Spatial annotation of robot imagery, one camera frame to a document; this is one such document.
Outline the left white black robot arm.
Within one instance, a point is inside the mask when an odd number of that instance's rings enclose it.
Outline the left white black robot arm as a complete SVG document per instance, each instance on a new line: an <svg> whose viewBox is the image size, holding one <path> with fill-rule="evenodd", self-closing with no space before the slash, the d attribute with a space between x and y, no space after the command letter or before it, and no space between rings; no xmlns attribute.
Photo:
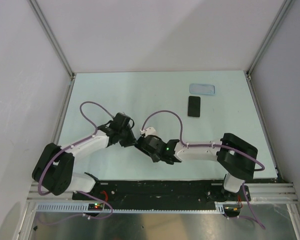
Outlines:
<svg viewBox="0 0 300 240"><path fill-rule="evenodd" d="M119 112L109 122L98 126L97 132L76 143L66 147L47 144L34 167L32 179L48 194L58 196L67 191L81 191L89 199L97 199L101 194L98 179L88 172L74 172L75 162L117 143L124 148L134 146L137 143L132 131L134 125L132 118Z"/></svg>

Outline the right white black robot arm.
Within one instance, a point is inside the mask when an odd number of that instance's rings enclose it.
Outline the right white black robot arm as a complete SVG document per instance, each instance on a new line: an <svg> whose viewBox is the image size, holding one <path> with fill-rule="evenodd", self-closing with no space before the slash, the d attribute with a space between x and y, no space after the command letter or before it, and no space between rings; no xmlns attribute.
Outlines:
<svg viewBox="0 0 300 240"><path fill-rule="evenodd" d="M194 160L219 163L227 171L221 194L228 201L239 195L242 184L252 180L257 171L258 149L232 133L225 133L219 141L185 144L178 139L164 142L156 135L143 134L135 147L154 163L174 165Z"/></svg>

